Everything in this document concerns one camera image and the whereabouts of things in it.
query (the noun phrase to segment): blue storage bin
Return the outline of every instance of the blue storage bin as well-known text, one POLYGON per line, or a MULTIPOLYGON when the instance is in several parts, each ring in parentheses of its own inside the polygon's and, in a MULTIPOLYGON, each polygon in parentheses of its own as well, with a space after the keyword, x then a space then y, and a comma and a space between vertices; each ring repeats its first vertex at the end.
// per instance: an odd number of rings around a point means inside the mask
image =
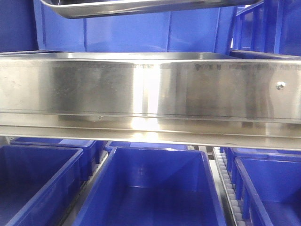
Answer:
POLYGON ((79 192, 81 149, 0 148, 0 225, 55 226, 79 192))
POLYGON ((206 153, 115 148, 73 226, 226 226, 206 153))
POLYGON ((66 19, 34 0, 39 48, 228 54, 236 7, 66 19))
POLYGON ((80 175, 82 181, 87 181, 95 171, 97 164, 99 164, 100 152, 103 151, 103 149, 99 149, 100 146, 97 142, 102 141, 18 137, 10 143, 12 145, 42 145, 81 148, 84 153, 79 160, 80 175))
POLYGON ((301 56, 301 1, 264 0, 236 17, 234 49, 301 56))
POLYGON ((108 143, 108 141, 104 141, 104 140, 96 141, 97 149, 99 150, 99 158, 96 158, 96 164, 100 164, 101 160, 103 159, 104 155, 106 154, 106 152, 104 151, 104 147, 106 146, 107 143, 108 143))
POLYGON ((158 144, 158 143, 140 143, 140 142, 122 142, 109 141, 104 147, 105 151, 111 152, 115 147, 139 147, 139 148, 159 148, 159 149, 173 149, 173 150, 188 150, 187 145, 175 144, 158 144))
POLYGON ((236 199, 253 226, 301 226, 301 158, 236 158, 236 199))
POLYGON ((0 52, 37 50, 33 2, 0 1, 0 52))
POLYGON ((300 155, 301 151, 290 151, 290 150, 272 150, 272 149, 252 149, 252 148, 230 148, 223 147, 220 149, 221 153, 225 152, 227 158, 227 171, 230 173, 230 177, 232 177, 232 183, 235 184, 235 175, 232 175, 234 161, 236 157, 240 158, 266 158, 270 154, 277 155, 300 155))

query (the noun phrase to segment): stainless steel tray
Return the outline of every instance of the stainless steel tray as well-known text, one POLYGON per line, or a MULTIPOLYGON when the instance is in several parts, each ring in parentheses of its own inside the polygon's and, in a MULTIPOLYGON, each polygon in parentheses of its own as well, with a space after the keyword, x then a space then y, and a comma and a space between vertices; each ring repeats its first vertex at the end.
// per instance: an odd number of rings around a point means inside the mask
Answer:
POLYGON ((34 53, 28 54, 5 54, 0 57, 27 58, 27 59, 96 59, 110 61, 126 60, 217 60, 217 59, 237 59, 232 56, 218 53, 198 53, 198 52, 174 52, 174 53, 34 53))
POLYGON ((18 52, 0 52, 1 55, 15 55, 15 54, 36 54, 36 53, 49 53, 49 51, 44 50, 32 50, 32 51, 18 51, 18 52))
POLYGON ((300 150, 301 61, 217 58, 2 56, 0 135, 300 150))
POLYGON ((282 55, 275 53, 262 53, 245 50, 233 50, 230 56, 238 57, 241 59, 271 59, 271 60, 301 60, 301 56, 282 55))
POLYGON ((259 0, 41 0, 66 18, 129 15, 196 8, 251 5, 259 0))

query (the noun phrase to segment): stainless steel rail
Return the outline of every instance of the stainless steel rail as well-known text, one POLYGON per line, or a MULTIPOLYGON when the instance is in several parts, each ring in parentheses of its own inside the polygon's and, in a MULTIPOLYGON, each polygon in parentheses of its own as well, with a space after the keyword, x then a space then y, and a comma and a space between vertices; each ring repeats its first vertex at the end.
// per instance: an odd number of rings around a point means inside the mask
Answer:
POLYGON ((300 60, 134 58, 1 58, 0 134, 301 150, 300 60))

